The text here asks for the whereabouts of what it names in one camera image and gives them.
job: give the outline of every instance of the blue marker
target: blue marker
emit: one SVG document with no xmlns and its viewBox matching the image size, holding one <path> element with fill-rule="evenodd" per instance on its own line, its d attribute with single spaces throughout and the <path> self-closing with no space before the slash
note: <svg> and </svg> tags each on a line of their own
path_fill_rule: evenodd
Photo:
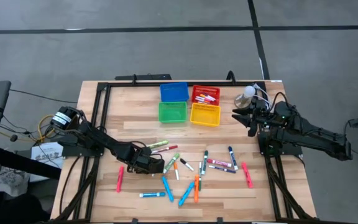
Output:
<svg viewBox="0 0 358 224">
<path fill-rule="evenodd" d="M 172 193 L 171 193 L 171 189 L 169 189 L 169 185 L 168 185 L 168 182 L 167 182 L 167 178 L 165 178 L 165 176 L 162 176 L 161 179 L 162 179 L 162 182 L 164 183 L 165 190 L 167 191 L 169 200 L 170 200 L 171 202 L 173 202 L 173 196 L 172 196 Z"/>
<path fill-rule="evenodd" d="M 149 193 L 140 193 L 139 197 L 164 197 L 165 192 L 149 192 Z"/>
<path fill-rule="evenodd" d="M 181 199 L 179 201 L 179 206 L 182 206 L 183 203 L 185 203 L 187 196 L 189 196 L 189 194 L 190 194 L 191 190 L 193 190 L 193 188 L 194 188 L 194 181 L 192 183 L 190 183 L 190 186 L 189 186 L 189 188 L 187 188 L 186 193 L 181 197 Z"/>
<path fill-rule="evenodd" d="M 237 166 L 237 162 L 236 162 L 236 159 L 234 158 L 234 153 L 233 153 L 233 149 L 231 148 L 231 146 L 229 146 L 229 153 L 231 156 L 231 161 L 233 162 L 234 170 L 238 170 L 239 167 Z"/>
<path fill-rule="evenodd" d="M 225 169 L 225 168 L 221 168 L 221 167 L 216 167 L 216 166 L 211 166 L 211 165 L 209 165 L 209 168 L 218 169 L 218 170 L 225 171 L 225 172 L 230 172 L 230 173 L 232 173 L 232 174 L 235 174 L 235 173 L 236 173 L 235 170 L 229 170 L 229 169 Z"/>
</svg>

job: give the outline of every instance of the pen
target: pen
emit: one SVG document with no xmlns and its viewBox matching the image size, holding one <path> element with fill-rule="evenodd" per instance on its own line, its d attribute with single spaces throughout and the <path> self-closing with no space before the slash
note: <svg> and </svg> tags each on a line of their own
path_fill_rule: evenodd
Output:
<svg viewBox="0 0 358 224">
<path fill-rule="evenodd" d="M 168 151 L 168 150 L 171 150 L 171 149 L 176 149 L 178 146 L 170 146 L 170 147 L 166 147 L 166 148 L 163 148 L 163 149 L 159 149 L 159 150 L 154 150 L 152 151 L 152 154 L 155 154 L 155 153 L 158 153 L 158 152 L 163 152 L 163 151 Z"/>
<path fill-rule="evenodd" d="M 173 162 L 173 168 L 175 169 L 175 173 L 177 175 L 177 180 L 179 180 L 178 165 L 176 162 Z"/>
<path fill-rule="evenodd" d="M 191 171 L 194 171 L 194 169 L 188 164 L 184 159 L 180 158 L 180 162 L 187 166 L 187 168 L 191 169 Z"/>
<path fill-rule="evenodd" d="M 225 172 L 230 172 L 232 174 L 235 174 L 236 171 L 235 170 L 229 170 L 229 169 L 225 169 L 225 168 L 220 168 L 220 167 L 216 167 L 216 166 L 211 166 L 209 165 L 210 168 L 213 168 L 213 169 L 217 169 L 217 170 L 221 170 L 221 171 L 225 171 Z"/>
<path fill-rule="evenodd" d="M 221 166 L 225 166 L 225 167 L 231 167 L 231 164 L 227 163 L 227 162 L 216 161 L 216 160 L 213 160 L 213 159 L 207 159 L 206 161 L 208 163 L 212 163 L 212 164 L 217 164 L 217 165 L 221 165 Z"/>
<path fill-rule="evenodd" d="M 254 185 L 251 180 L 251 176 L 249 175 L 247 164 L 245 162 L 242 162 L 242 169 L 244 170 L 244 174 L 246 175 L 247 184 L 249 188 L 254 188 Z"/>
<path fill-rule="evenodd" d="M 185 203 L 185 200 L 187 198 L 187 196 L 189 196 L 191 190 L 193 190 L 194 187 L 194 181 L 192 181 L 189 185 L 189 187 L 187 188 L 185 194 L 181 197 L 180 201 L 179 201 L 179 206 L 182 206 Z"/>
<path fill-rule="evenodd" d="M 201 162 L 200 162 L 199 167 L 200 167 L 200 169 L 198 170 L 198 177 L 199 177 L 199 180 L 198 180 L 198 191 L 201 191 Z"/>
<path fill-rule="evenodd" d="M 199 181 L 199 177 L 198 174 L 196 175 L 196 186 L 194 188 L 194 201 L 198 202 L 198 181 Z"/>
<path fill-rule="evenodd" d="M 163 146 L 163 145 L 166 145 L 166 144 L 168 144 L 168 141 L 164 140 L 164 141 L 160 141 L 160 142 L 157 142 L 157 143 L 154 143 L 154 144 L 149 144 L 149 145 L 146 145 L 146 146 L 149 147 L 150 149 L 154 149 L 155 147 L 160 147 L 160 146 Z"/>
<path fill-rule="evenodd" d="M 116 192 L 121 191 L 122 178 L 124 178 L 124 166 L 119 167 L 119 174 L 118 174 Z"/>
<path fill-rule="evenodd" d="M 173 202 L 173 196 L 172 196 L 172 193 L 171 193 L 171 189 L 169 188 L 169 185 L 168 185 L 168 182 L 167 182 L 167 178 L 166 178 L 165 176 L 162 176 L 161 179 L 162 179 L 162 182 L 164 183 L 164 187 L 165 187 L 165 190 L 167 191 L 169 200 L 170 200 L 171 202 Z"/>
<path fill-rule="evenodd" d="M 206 170 L 206 160 L 208 158 L 208 151 L 205 150 L 204 152 L 204 163 L 203 163 L 203 170 L 201 171 L 201 175 L 205 175 L 205 170 Z"/>
<path fill-rule="evenodd" d="M 165 192 L 149 192 L 149 193 L 140 193 L 139 197 L 164 197 Z"/>
<path fill-rule="evenodd" d="M 173 163 L 179 158 L 179 153 L 176 153 L 169 163 L 164 167 L 164 174 L 171 168 Z"/>
<path fill-rule="evenodd" d="M 238 170 L 239 167 L 237 166 L 237 162 L 236 162 L 236 159 L 234 158 L 234 153 L 233 153 L 233 149 L 231 148 L 231 146 L 229 146 L 229 153 L 231 156 L 231 161 L 233 162 L 234 170 Z"/>
</svg>

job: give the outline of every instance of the wooden tabletop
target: wooden tabletop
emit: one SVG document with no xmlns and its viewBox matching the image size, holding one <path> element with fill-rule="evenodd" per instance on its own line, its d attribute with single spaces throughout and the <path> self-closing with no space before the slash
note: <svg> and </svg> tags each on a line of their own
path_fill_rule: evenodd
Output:
<svg viewBox="0 0 358 224">
<path fill-rule="evenodd" d="M 83 82 L 78 108 L 83 110 L 88 120 L 91 119 L 96 81 Z M 282 82 L 266 81 L 267 93 L 274 97 L 279 91 L 284 92 Z M 92 222 L 130 222 L 138 218 L 140 222 L 213 222 L 217 217 L 224 221 L 274 221 L 272 199 L 264 158 L 259 154 L 257 138 L 247 136 L 247 129 L 231 117 L 234 97 L 242 93 L 244 87 L 218 87 L 221 89 L 220 107 L 221 124 L 210 128 L 192 124 L 189 120 L 182 124 L 162 124 L 158 121 L 158 104 L 160 103 L 159 87 L 117 87 L 111 89 L 106 129 L 110 136 L 120 141 L 142 141 L 152 144 L 168 140 L 168 146 L 178 145 L 177 149 L 162 152 L 167 163 L 176 152 L 192 167 L 198 168 L 205 150 L 209 158 L 230 161 L 228 146 L 232 146 L 237 163 L 246 162 L 254 183 L 248 188 L 243 170 L 236 174 L 207 168 L 202 178 L 202 190 L 199 202 L 194 202 L 194 191 L 185 204 L 178 206 L 178 201 L 185 193 L 190 182 L 195 179 L 192 172 L 182 163 L 178 163 L 180 180 L 176 180 L 175 171 L 170 169 L 166 174 L 172 189 L 174 202 L 168 197 L 139 198 L 142 192 L 165 191 L 161 174 L 124 174 L 122 190 L 116 192 L 118 162 L 109 151 L 100 160 L 95 197 L 93 202 Z M 100 120 L 104 95 L 99 107 Z M 188 117 L 191 103 L 188 101 Z M 75 158 L 66 159 L 53 205 L 51 218 L 58 216 L 58 207 L 62 188 L 68 170 Z M 63 209 L 78 189 L 81 174 L 82 158 L 74 166 L 63 196 Z M 311 216 L 315 216 L 305 169 L 294 156 L 282 156 L 283 168 L 289 191 L 297 202 Z M 282 216 L 285 217 L 282 195 L 277 189 Z M 85 204 L 88 193 L 84 194 L 81 204 L 81 215 L 85 215 Z"/>
</svg>

